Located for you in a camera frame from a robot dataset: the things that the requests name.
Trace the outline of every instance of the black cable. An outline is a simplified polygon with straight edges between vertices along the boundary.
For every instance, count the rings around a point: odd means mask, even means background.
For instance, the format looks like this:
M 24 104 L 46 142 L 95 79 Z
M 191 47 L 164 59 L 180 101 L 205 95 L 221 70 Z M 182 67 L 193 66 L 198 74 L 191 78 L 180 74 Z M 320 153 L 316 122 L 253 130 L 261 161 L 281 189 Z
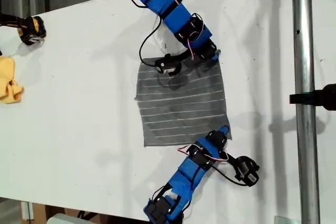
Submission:
M 82 218 L 84 216 L 85 212 L 84 211 L 79 211 L 77 218 Z
M 219 174 L 221 174 L 221 175 L 222 175 L 224 178 L 226 178 L 228 181 L 230 181 L 230 182 L 236 184 L 237 186 L 247 186 L 246 184 L 241 184 L 241 183 L 235 182 L 234 180 L 230 179 L 230 178 L 227 177 L 224 173 L 222 173 L 217 167 L 215 167 L 215 166 L 213 166 L 213 165 L 211 165 L 211 167 L 212 167 L 213 169 L 215 169 L 216 171 L 218 171 Z
M 158 191 L 160 191 L 163 187 L 164 187 L 164 186 L 161 186 L 158 190 L 156 190 L 156 191 L 153 193 L 152 201 L 154 200 L 154 195 L 155 195 Z
M 201 167 L 199 166 L 199 167 L 197 168 L 196 172 L 194 173 L 194 176 L 193 176 L 193 178 L 192 178 L 192 180 L 191 180 L 191 184 L 190 184 L 190 189 L 191 189 L 191 190 L 193 190 L 194 180 L 195 180 L 196 175 L 197 175 L 197 173 L 198 173 L 198 171 L 199 171 L 200 169 L 201 169 Z M 184 212 L 185 210 L 187 210 L 187 208 L 190 206 L 190 203 L 191 203 L 191 200 L 189 200 L 188 205 L 182 210 L 182 212 Z
M 96 216 L 97 213 L 96 212 L 90 212 L 87 215 L 82 217 L 82 220 L 91 220 L 94 216 Z
M 29 202 L 27 202 L 27 206 L 28 206 L 28 218 L 29 218 L 29 224 L 32 224 L 31 219 L 30 219 L 30 207 L 29 207 Z
M 138 8 L 146 8 L 146 9 L 148 9 L 148 7 L 145 6 L 145 5 L 138 5 L 134 0 L 131 0 L 131 1 L 132 1 L 133 4 L 134 4 L 136 7 L 138 7 Z
M 142 59 L 141 57 L 141 50 L 142 50 L 142 47 L 143 45 L 146 43 L 146 41 L 158 30 L 158 28 L 161 26 L 161 23 L 162 23 L 162 18 L 160 18 L 160 22 L 159 24 L 157 25 L 157 27 L 146 37 L 146 39 L 143 41 L 143 43 L 141 44 L 140 46 L 140 49 L 139 49 L 139 57 L 140 57 L 140 60 L 143 64 L 145 64 L 146 66 L 149 66 L 149 67 L 155 67 L 155 65 L 152 65 L 152 64 L 148 64 L 146 62 L 144 62 L 144 60 Z

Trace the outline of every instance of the yellow cloth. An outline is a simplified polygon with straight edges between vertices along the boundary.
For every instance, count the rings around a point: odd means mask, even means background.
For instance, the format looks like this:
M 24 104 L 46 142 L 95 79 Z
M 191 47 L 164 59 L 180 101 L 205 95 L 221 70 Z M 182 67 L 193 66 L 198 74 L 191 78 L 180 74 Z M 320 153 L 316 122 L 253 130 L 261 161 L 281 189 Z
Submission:
M 13 103 L 21 100 L 24 88 L 14 80 L 15 61 L 0 56 L 0 102 Z

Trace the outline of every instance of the striped cloth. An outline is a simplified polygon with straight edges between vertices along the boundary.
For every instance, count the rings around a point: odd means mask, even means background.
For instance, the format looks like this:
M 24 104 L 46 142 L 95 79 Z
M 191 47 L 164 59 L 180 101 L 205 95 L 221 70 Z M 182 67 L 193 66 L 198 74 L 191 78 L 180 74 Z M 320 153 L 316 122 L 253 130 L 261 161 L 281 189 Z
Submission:
M 144 146 L 194 143 L 212 130 L 229 126 L 219 63 L 210 68 L 196 66 L 196 60 L 186 60 L 181 73 L 169 77 L 140 65 L 135 99 Z

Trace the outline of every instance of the wire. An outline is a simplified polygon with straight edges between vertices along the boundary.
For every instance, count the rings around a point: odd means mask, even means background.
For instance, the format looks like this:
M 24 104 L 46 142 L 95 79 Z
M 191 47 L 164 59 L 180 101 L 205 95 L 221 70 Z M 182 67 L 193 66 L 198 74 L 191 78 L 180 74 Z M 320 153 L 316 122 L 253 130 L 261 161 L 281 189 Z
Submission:
M 224 178 L 226 178 L 228 181 L 232 182 L 233 184 L 236 184 L 238 186 L 247 186 L 246 184 L 241 184 L 241 183 L 238 183 L 238 182 L 235 182 L 234 180 L 230 179 L 229 177 L 227 177 L 224 173 L 222 173 L 217 167 L 211 165 L 211 167 L 213 169 L 215 169 L 216 171 L 219 172 L 219 174 L 221 174 Z
M 90 212 L 87 215 L 82 216 L 82 220 L 91 220 L 96 215 L 98 215 L 96 212 Z
M 136 7 L 138 7 L 138 8 L 145 8 L 145 9 L 148 9 L 148 7 L 145 6 L 145 5 L 138 5 L 134 0 L 131 0 L 131 1 L 132 1 L 133 4 L 134 4 Z
M 31 219 L 30 219 L 30 207 L 29 207 L 29 202 L 27 202 L 27 206 L 28 206 L 28 218 L 29 218 L 29 224 L 32 224 Z
M 203 18 L 198 13 L 193 13 L 191 16 L 194 16 L 194 15 L 197 16 L 202 21 L 202 30 L 201 31 L 194 31 L 194 32 L 192 32 L 189 35 L 189 37 L 191 37 L 194 33 L 198 33 L 198 37 L 196 39 L 194 39 L 192 41 L 190 41 L 189 38 L 187 39 L 188 46 L 189 46 L 189 49 L 190 49 L 190 52 L 191 52 L 191 60 L 195 59 L 195 54 L 193 52 L 193 49 L 191 48 L 190 42 L 194 42 L 194 41 L 198 40 L 198 38 L 201 36 L 202 32 L 204 31 L 204 21 L 203 21 Z
M 140 49 L 139 49 L 139 57 L 140 57 L 140 60 L 143 64 L 145 64 L 146 66 L 149 66 L 149 67 L 155 67 L 155 65 L 152 65 L 152 64 L 148 64 L 146 62 L 144 62 L 144 60 L 142 59 L 142 56 L 141 56 L 141 50 L 142 50 L 142 47 L 143 45 L 146 43 L 146 41 L 158 30 L 158 28 L 161 26 L 161 23 L 162 23 L 162 18 L 160 18 L 160 22 L 159 24 L 157 25 L 157 27 L 146 37 L 146 39 L 143 41 L 143 43 L 141 44 L 140 46 Z
M 154 200 L 154 195 L 155 195 L 158 191 L 160 191 L 163 187 L 164 187 L 164 186 L 161 186 L 158 190 L 156 190 L 156 191 L 153 193 L 152 201 Z
M 85 212 L 84 211 L 79 211 L 78 212 L 78 215 L 77 215 L 77 218 L 82 218 L 84 216 Z
M 183 153 L 183 154 L 189 156 L 189 154 L 188 154 L 187 152 L 183 151 L 183 149 L 185 149 L 185 148 L 187 148 L 188 146 L 191 146 L 191 145 L 196 146 L 199 150 L 203 150 L 203 148 L 199 147 L 199 146 L 196 145 L 196 144 L 190 144 L 190 145 L 185 145 L 185 146 L 182 146 L 182 147 L 178 148 L 177 151 L 179 151 L 179 152 L 181 152 L 181 153 Z M 204 154 L 204 156 L 206 156 L 206 157 L 208 157 L 208 158 L 210 158 L 210 159 L 212 159 L 212 160 L 214 160 L 214 161 L 218 161 L 218 162 L 226 162 L 226 161 L 229 160 L 229 156 L 227 155 L 226 150 L 223 150 L 223 151 L 225 152 L 225 154 L 226 154 L 226 156 L 227 156 L 226 159 L 214 158 L 214 157 L 211 157 L 211 156 L 209 156 L 209 155 L 207 155 L 207 154 Z

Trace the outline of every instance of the table surface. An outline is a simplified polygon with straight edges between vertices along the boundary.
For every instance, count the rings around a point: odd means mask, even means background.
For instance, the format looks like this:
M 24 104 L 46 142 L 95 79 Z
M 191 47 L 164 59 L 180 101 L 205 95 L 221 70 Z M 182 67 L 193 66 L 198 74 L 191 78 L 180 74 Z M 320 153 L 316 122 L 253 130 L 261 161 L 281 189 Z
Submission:
M 316 87 L 334 83 L 336 0 L 313 0 Z M 291 0 L 184 0 L 222 50 L 228 151 L 261 166 L 260 182 L 237 187 L 208 172 L 184 223 L 270 224 L 300 218 Z M 22 102 L 0 104 L 0 197 L 146 220 L 142 209 L 185 158 L 176 147 L 143 147 L 138 50 L 157 24 L 130 0 L 94 0 L 42 14 L 48 37 L 24 46 L 1 28 L 16 61 Z M 181 50 L 162 26 L 145 57 Z M 334 114 L 317 108 L 322 223 L 334 223 Z M 220 167 L 232 170 L 226 165 Z

